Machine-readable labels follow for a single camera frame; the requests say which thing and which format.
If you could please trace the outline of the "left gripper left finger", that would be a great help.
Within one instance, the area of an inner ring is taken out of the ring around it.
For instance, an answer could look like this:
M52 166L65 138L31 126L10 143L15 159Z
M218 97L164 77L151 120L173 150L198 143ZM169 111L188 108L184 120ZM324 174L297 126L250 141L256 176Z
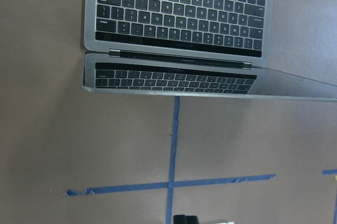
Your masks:
M186 224L186 215L174 215L173 224Z

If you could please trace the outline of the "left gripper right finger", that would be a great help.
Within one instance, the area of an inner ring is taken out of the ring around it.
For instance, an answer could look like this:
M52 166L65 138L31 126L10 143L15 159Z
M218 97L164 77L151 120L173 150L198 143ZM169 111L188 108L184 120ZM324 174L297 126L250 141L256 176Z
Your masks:
M186 224L198 224L197 216L185 216Z

